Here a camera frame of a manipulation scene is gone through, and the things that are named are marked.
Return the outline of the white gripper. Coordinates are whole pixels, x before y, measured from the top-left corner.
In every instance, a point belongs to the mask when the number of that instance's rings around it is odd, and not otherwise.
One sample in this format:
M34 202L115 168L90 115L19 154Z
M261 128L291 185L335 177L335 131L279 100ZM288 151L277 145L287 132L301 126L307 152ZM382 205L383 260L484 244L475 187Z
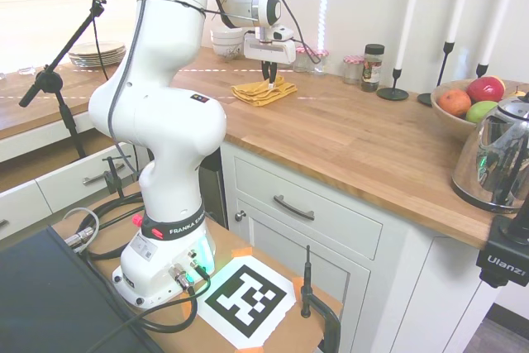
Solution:
M296 60L296 45L292 35L288 35L284 41L271 42L263 42L253 36L246 36L243 47L243 53L247 59L262 61L263 79L268 79L269 85L275 83L277 64L292 64Z

